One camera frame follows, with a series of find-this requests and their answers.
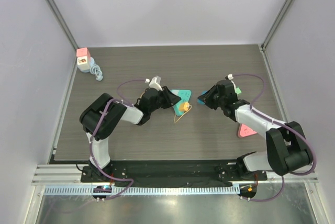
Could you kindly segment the pink triangular power socket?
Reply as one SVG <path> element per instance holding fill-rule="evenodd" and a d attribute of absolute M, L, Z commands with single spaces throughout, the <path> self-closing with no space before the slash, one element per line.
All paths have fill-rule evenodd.
<path fill-rule="evenodd" d="M 238 132 L 237 132 L 237 136 L 239 138 L 245 138 L 245 137 L 249 137 L 255 134 L 257 134 L 257 132 L 245 124 L 240 124 Z"/>

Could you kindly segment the teal triangular power socket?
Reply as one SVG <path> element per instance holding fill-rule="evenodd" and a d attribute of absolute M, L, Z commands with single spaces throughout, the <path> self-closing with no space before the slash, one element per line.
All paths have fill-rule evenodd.
<path fill-rule="evenodd" d="M 171 92 L 181 99 L 173 105 L 175 115 L 180 117 L 187 111 L 187 109 L 183 109 L 183 106 L 185 103 L 189 102 L 192 92 L 187 89 L 172 89 Z"/>

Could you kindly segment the blue charger plug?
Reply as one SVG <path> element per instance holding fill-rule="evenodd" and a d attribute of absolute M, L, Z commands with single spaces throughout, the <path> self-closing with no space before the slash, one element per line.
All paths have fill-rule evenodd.
<path fill-rule="evenodd" d="M 203 105 L 207 105 L 208 95 L 209 95 L 209 91 L 202 92 L 202 94 L 200 96 L 198 96 L 198 98 L 197 98 L 198 103 L 203 104 Z"/>

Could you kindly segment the orange charger plug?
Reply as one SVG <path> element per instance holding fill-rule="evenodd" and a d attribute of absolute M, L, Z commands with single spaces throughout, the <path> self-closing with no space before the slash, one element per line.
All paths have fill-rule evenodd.
<path fill-rule="evenodd" d="M 179 106 L 179 110 L 182 111 L 182 112 L 186 112 L 188 111 L 192 106 L 190 105 L 189 102 L 183 102 L 180 104 Z"/>

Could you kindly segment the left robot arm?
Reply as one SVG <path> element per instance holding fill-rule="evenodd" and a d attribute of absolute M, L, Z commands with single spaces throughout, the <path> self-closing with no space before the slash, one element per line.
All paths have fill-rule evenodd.
<path fill-rule="evenodd" d="M 80 115 L 80 123 L 89 142 L 91 176 L 105 182 L 111 178 L 111 158 L 108 151 L 109 136 L 120 121 L 141 126 L 158 109 L 168 109 L 181 101 L 166 86 L 147 88 L 135 104 L 103 93 Z"/>

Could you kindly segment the green usb charger plug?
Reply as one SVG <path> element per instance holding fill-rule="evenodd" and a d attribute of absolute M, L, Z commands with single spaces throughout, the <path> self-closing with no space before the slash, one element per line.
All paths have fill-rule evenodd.
<path fill-rule="evenodd" d="M 239 87 L 236 87 L 235 92 L 236 92 L 237 95 L 242 93 L 242 91 Z"/>

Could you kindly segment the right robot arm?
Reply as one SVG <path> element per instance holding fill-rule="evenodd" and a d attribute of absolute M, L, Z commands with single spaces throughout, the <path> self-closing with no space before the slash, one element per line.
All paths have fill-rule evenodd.
<path fill-rule="evenodd" d="M 307 142 L 299 123 L 284 122 L 255 109 L 240 99 L 232 80 L 224 79 L 198 97 L 210 109 L 221 109 L 223 114 L 254 130 L 265 139 L 266 151 L 252 152 L 237 159 L 236 173 L 248 180 L 255 171 L 270 170 L 279 176 L 305 176 L 314 172 L 315 153 Z"/>

